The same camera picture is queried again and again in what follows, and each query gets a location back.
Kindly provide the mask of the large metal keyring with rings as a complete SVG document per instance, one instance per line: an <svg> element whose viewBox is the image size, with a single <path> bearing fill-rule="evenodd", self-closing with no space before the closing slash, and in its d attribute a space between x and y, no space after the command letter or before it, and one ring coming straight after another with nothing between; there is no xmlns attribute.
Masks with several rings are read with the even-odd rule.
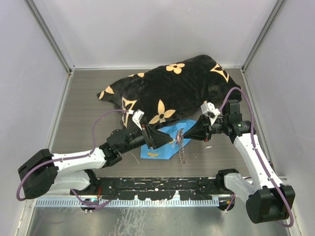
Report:
<svg viewBox="0 0 315 236"><path fill-rule="evenodd" d="M182 164L185 164L185 151L184 151L184 129L181 128L177 132L176 144L179 146L179 159Z"/></svg>

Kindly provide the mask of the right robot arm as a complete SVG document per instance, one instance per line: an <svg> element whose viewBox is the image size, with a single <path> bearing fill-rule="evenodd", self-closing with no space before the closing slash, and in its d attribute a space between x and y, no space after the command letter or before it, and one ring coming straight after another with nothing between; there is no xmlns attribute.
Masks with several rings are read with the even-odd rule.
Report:
<svg viewBox="0 0 315 236"><path fill-rule="evenodd" d="M229 191L246 205L249 219L255 223L289 220L293 225L292 205L295 191L276 175L264 155L252 122L243 120L237 100L228 100L223 109L204 102L202 115L196 124L184 134L185 139L207 142L212 135L225 134L243 158L250 173L242 177L236 169L219 170L216 188L220 193Z"/></svg>

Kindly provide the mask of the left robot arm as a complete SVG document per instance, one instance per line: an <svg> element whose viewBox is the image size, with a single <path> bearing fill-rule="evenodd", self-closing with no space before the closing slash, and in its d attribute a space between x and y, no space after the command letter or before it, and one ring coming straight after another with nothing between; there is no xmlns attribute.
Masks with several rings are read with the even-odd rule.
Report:
<svg viewBox="0 0 315 236"><path fill-rule="evenodd" d="M64 189L92 195L98 190L94 169L114 166L122 160L122 154L143 145L157 149L171 141L169 134L144 125L135 132L116 129L104 144L88 151L57 154L41 149L18 169L20 184L16 198L30 200Z"/></svg>

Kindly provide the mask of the black floral plush pillow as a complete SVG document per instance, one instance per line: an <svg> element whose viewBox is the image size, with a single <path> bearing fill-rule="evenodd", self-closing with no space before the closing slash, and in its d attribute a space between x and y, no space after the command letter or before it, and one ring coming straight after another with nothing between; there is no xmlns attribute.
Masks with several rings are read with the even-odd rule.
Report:
<svg viewBox="0 0 315 236"><path fill-rule="evenodd" d="M127 111L143 111L140 123L160 129L192 115L204 102L221 104L226 96L242 101L241 88L212 57L198 55L121 78L97 97L123 111L122 127L132 133L139 127Z"/></svg>

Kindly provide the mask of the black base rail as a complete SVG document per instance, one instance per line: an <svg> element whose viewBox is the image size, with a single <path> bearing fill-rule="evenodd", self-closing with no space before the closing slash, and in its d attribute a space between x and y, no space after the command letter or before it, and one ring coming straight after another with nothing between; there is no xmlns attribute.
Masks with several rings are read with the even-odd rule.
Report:
<svg viewBox="0 0 315 236"><path fill-rule="evenodd" d="M91 187L76 190L80 196L100 195L103 199L210 200L213 195L232 195L215 177L101 177Z"/></svg>

